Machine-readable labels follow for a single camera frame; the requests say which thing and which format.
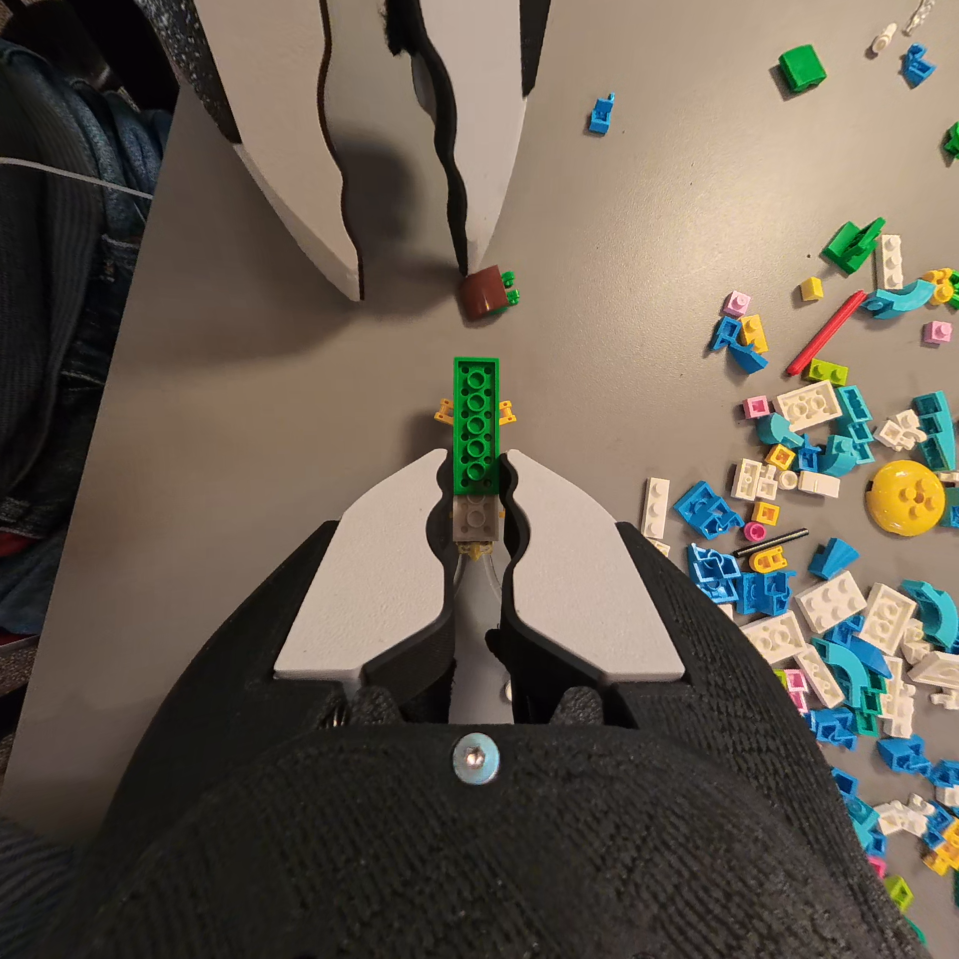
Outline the thin black toy rod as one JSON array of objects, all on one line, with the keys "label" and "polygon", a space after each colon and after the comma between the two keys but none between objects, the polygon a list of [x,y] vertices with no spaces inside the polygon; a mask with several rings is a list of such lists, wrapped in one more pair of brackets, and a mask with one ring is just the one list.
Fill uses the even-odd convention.
[{"label": "thin black toy rod", "polygon": [[776,536],[774,538],[767,538],[759,543],[738,548],[732,552],[732,556],[737,559],[748,558],[764,550],[780,547],[785,544],[805,538],[806,536],[809,536],[809,533],[810,531],[808,528],[801,527],[791,532],[785,533],[783,535]]}]

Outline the grey square toy brick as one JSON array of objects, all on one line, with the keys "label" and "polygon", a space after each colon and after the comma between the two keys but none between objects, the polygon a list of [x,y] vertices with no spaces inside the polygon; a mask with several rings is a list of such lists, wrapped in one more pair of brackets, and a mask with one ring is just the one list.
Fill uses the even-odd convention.
[{"label": "grey square toy brick", "polygon": [[497,495],[453,496],[453,540],[458,544],[495,543],[500,534],[500,503]]}]

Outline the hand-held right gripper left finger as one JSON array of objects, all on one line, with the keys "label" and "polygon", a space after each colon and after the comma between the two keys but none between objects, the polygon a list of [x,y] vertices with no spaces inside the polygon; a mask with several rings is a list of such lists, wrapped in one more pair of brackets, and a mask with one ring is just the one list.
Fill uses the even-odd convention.
[{"label": "hand-held right gripper left finger", "polygon": [[387,690],[404,718],[447,723],[455,671],[452,452],[439,448],[356,499],[273,665],[278,680]]}]

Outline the green long toy plate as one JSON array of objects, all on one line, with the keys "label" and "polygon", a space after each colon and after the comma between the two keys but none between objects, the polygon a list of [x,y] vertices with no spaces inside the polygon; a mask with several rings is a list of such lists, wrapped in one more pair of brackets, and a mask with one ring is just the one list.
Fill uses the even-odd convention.
[{"label": "green long toy plate", "polygon": [[499,481],[498,359],[454,359],[453,493],[491,496]]}]

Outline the red toy rod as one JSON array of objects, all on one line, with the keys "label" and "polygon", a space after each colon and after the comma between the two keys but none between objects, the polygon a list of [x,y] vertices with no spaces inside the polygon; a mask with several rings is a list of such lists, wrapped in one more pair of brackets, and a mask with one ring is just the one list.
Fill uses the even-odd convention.
[{"label": "red toy rod", "polygon": [[798,376],[806,369],[811,361],[836,335],[836,333],[850,320],[854,313],[863,306],[867,298],[866,291],[859,290],[853,293],[812,337],[809,343],[785,367],[785,376]]}]

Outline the pile of mixed toy bricks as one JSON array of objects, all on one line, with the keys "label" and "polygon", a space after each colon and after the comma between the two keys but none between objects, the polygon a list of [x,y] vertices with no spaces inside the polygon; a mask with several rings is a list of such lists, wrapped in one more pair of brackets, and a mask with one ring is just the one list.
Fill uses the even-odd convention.
[{"label": "pile of mixed toy bricks", "polygon": [[[957,271],[929,270],[906,282],[899,235],[883,229],[869,258],[876,286],[859,289],[867,298],[856,313],[888,321],[933,305],[957,310]],[[887,532],[871,517],[865,494],[883,465],[900,460],[927,466],[945,488],[947,507],[929,532],[957,530],[957,417],[943,390],[917,395],[879,421],[849,368],[828,362],[821,351],[796,377],[797,389],[743,400],[759,451],[735,464],[728,492],[699,480],[674,502],[693,534],[709,542],[740,534],[741,548],[791,532],[776,530],[777,496],[796,492],[838,502],[842,481],[867,466],[877,470],[865,482],[866,512]],[[860,551],[836,536],[814,548],[812,583],[797,591],[798,572],[785,554],[791,543],[739,559],[735,549],[693,543],[686,548],[689,577],[720,611],[746,620],[743,634],[774,667],[819,744],[854,751],[873,740],[892,773],[921,777],[933,790],[931,799],[914,794],[873,806],[855,778],[832,771],[867,861],[907,914],[913,893],[888,871],[892,837],[914,837],[922,863],[957,888],[957,761],[932,761],[915,722],[923,689],[933,706],[957,711],[957,596],[914,578],[876,581],[863,590],[854,577]]]}]

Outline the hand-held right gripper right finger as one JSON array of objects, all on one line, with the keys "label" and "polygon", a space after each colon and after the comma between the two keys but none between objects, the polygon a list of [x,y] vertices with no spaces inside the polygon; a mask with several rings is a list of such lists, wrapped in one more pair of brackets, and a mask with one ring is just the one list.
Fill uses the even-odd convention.
[{"label": "hand-held right gripper right finger", "polygon": [[686,673],[636,560],[641,536],[587,493],[518,450],[499,459],[509,554],[497,628],[516,723],[544,723],[568,689]]}]

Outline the brown brick with green leaves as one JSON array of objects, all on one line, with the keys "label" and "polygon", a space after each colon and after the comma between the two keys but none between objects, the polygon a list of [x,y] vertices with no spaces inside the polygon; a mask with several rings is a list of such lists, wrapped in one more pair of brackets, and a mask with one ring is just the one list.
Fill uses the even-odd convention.
[{"label": "brown brick with green leaves", "polygon": [[520,302],[515,273],[498,266],[469,274],[461,283],[459,297],[468,321],[497,316]]}]

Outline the yellow dome toy piece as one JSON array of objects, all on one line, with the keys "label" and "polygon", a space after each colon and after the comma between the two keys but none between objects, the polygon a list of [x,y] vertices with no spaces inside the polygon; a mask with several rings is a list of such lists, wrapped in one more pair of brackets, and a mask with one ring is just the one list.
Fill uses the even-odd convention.
[{"label": "yellow dome toy piece", "polygon": [[948,504],[938,476],[908,460],[883,465],[869,481],[865,501],[881,529],[902,537],[929,532],[941,521]]}]

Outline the green wedge toy brick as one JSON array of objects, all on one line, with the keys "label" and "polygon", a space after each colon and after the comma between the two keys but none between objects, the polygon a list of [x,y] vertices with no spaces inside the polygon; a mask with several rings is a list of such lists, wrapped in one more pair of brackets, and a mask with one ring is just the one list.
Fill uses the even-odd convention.
[{"label": "green wedge toy brick", "polygon": [[822,257],[846,275],[855,273],[874,253],[885,224],[886,220],[881,217],[861,228],[854,222],[846,222],[822,249]]}]

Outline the person's blue denim jeans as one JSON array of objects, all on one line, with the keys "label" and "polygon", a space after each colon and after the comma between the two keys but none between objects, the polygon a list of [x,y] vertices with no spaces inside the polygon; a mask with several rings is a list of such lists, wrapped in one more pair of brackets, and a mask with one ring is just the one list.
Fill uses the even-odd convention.
[{"label": "person's blue denim jeans", "polygon": [[43,627],[172,116],[2,37],[2,642]]}]

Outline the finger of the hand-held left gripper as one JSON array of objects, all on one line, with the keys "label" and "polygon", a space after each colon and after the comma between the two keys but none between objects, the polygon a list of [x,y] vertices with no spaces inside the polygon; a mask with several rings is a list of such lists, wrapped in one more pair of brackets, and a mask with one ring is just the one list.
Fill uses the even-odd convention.
[{"label": "finger of the hand-held left gripper", "polygon": [[325,2],[197,1],[240,143],[236,152],[297,246],[348,299],[363,263],[344,219],[344,180],[325,116]]},{"label": "finger of the hand-held left gripper", "polygon": [[521,4],[389,1],[392,54],[409,54],[414,92],[434,121],[447,219],[463,276],[490,244],[521,139]]}]

